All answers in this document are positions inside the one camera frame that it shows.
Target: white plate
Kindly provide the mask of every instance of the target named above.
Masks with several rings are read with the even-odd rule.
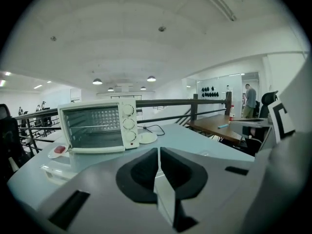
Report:
[[[60,146],[63,146],[63,147],[65,147],[65,150],[61,153],[61,154],[57,154],[57,153],[55,153],[54,152],[54,150],[58,147],[53,147],[52,148],[52,150],[49,152],[49,154],[48,154],[48,157],[49,158],[57,158],[57,157],[59,157],[59,156],[62,156],[62,155],[64,155],[67,151],[68,151],[68,146],[65,146],[65,145],[60,145]]]
[[[157,140],[157,135],[153,133],[142,133],[138,135],[140,144],[149,144]]]

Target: office chair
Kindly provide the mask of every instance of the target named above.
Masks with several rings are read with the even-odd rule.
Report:
[[[18,123],[11,117],[5,104],[0,104],[0,134],[1,155],[5,167],[4,178],[7,180],[13,175],[9,158],[12,158],[20,168],[30,159],[30,156],[26,154],[20,143]]]
[[[268,105],[270,105],[271,103],[277,100],[277,96],[276,96],[277,92],[278,91],[269,92],[262,96],[261,102],[263,105],[260,110],[259,118],[267,118],[269,116]],[[243,153],[249,154],[251,156],[255,156],[255,154],[259,151],[261,144],[264,140],[266,130],[267,129],[265,128],[256,129],[255,134],[253,136],[251,134],[251,127],[243,127],[243,134],[247,136],[252,135],[253,138],[246,138],[245,142],[240,142],[239,145],[232,146],[232,147]]]
[[[277,94],[278,91],[275,92],[269,92],[266,93],[262,96],[261,102],[262,102],[262,107],[260,110],[259,118],[267,118],[269,115],[269,108],[268,106],[275,102],[277,100]]]

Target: man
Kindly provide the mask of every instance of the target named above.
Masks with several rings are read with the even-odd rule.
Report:
[[[19,116],[23,115],[23,109],[21,107],[19,107]]]
[[[243,110],[243,118],[252,118],[255,108],[256,91],[251,87],[251,85],[246,84],[246,103]]]

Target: oven window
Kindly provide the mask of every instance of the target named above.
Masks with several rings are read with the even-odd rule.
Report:
[[[73,148],[123,145],[117,105],[65,110],[64,116]]]

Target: wooden table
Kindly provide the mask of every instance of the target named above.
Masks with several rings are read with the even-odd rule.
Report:
[[[218,126],[222,126],[228,123],[228,115],[216,115],[194,121],[188,121],[186,124],[195,129],[202,130],[205,133],[217,135],[221,138],[233,142],[234,144],[238,144],[242,138],[241,135],[232,131],[229,126],[218,128]]]

